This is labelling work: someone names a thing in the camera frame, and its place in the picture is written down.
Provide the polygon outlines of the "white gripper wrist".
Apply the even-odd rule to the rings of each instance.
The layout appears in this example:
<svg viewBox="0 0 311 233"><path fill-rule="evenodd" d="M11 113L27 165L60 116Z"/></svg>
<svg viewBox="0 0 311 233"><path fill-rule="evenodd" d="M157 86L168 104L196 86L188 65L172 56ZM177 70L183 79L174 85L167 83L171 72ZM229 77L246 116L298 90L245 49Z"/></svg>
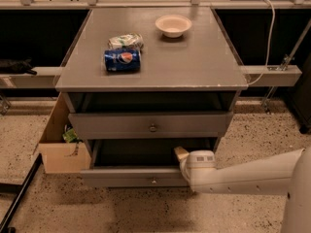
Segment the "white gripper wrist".
<svg viewBox="0 0 311 233"><path fill-rule="evenodd" d="M190 161L190 153L182 147L176 147L174 152L177 156L177 159L180 161L180 171L184 179L190 183L190 171L189 171L189 161Z"/></svg>

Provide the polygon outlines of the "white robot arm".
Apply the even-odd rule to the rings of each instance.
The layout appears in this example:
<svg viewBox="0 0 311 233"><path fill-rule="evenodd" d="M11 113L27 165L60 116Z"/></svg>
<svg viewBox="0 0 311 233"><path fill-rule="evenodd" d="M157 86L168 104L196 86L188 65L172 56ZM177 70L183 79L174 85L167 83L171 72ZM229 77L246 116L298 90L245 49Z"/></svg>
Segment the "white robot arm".
<svg viewBox="0 0 311 233"><path fill-rule="evenodd" d="M311 149L218 169L210 150L176 147L180 170L200 193L285 195L281 233L311 233Z"/></svg>

